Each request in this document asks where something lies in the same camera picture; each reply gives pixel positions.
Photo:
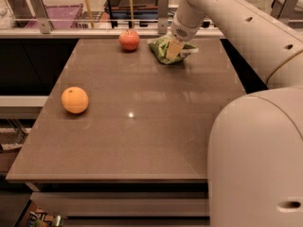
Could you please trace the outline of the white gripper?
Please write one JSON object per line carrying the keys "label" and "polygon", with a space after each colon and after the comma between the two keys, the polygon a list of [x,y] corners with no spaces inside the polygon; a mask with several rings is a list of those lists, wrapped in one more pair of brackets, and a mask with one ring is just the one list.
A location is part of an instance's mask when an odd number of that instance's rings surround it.
{"label": "white gripper", "polygon": [[166,58],[168,60],[174,61],[178,54],[183,50],[184,43],[188,42],[194,38],[197,31],[199,30],[198,26],[189,27],[182,23],[177,15],[174,15],[171,26],[170,33],[171,35],[178,40],[170,40],[169,47],[167,50]]}

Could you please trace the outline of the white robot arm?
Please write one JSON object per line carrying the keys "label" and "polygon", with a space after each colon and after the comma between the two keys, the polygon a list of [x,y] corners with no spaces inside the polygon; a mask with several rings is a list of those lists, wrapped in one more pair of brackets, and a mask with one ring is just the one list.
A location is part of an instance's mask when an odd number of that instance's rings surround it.
{"label": "white robot arm", "polygon": [[303,227],[301,34],[244,0],[181,0],[171,34],[205,17],[267,86],[218,114],[208,143],[211,227]]}

